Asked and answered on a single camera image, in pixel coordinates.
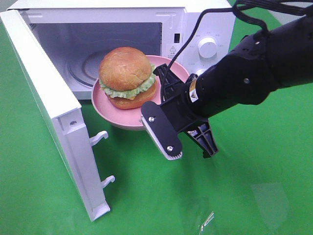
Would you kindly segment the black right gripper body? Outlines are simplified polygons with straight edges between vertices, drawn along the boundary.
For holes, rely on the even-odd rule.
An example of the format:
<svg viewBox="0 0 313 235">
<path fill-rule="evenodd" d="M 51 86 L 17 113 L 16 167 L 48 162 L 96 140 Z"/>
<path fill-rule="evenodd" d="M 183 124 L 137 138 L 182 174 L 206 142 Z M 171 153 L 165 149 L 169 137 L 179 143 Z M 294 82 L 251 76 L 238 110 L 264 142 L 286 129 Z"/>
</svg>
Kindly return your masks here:
<svg viewBox="0 0 313 235">
<path fill-rule="evenodd" d="M 144 127 L 163 156 L 170 161 L 182 157 L 182 143 L 178 134 L 187 134 L 187 131 L 209 122 L 207 76 L 193 76 L 186 83 L 187 104 L 173 99 L 159 105 L 148 101 L 141 107 Z"/>
</svg>

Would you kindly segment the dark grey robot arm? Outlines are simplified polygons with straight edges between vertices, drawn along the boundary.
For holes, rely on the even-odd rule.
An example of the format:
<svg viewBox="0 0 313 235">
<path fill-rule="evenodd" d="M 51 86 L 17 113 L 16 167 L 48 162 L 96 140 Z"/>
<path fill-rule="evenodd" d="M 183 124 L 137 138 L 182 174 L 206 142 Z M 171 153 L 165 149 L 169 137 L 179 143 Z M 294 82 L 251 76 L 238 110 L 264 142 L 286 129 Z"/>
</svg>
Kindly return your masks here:
<svg viewBox="0 0 313 235">
<path fill-rule="evenodd" d="M 181 81 L 166 64 L 154 70 L 161 103 L 145 102 L 141 119 L 168 160 L 182 157 L 178 134 L 185 132 L 208 158 L 217 152 L 208 119 L 237 104 L 258 105 L 282 88 L 313 81 L 313 15 L 268 33 L 244 37 L 201 75 Z"/>
</svg>

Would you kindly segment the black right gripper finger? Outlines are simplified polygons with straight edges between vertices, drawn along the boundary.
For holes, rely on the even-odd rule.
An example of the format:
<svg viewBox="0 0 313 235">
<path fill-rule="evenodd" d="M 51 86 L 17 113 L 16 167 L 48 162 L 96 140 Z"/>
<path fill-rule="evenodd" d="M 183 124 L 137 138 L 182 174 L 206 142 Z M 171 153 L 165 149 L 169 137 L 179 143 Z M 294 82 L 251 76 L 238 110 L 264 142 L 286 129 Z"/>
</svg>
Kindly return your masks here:
<svg viewBox="0 0 313 235">
<path fill-rule="evenodd" d="M 202 149 L 203 158 L 211 158 L 218 153 L 218 148 L 209 122 L 203 123 L 194 130 L 187 131 L 187 134 L 190 139 Z"/>
<path fill-rule="evenodd" d="M 187 104 L 187 88 L 188 83 L 178 78 L 166 64 L 157 66 L 153 74 L 159 77 L 160 87 L 160 103 L 169 102 L 170 100 L 180 100 Z"/>
</svg>

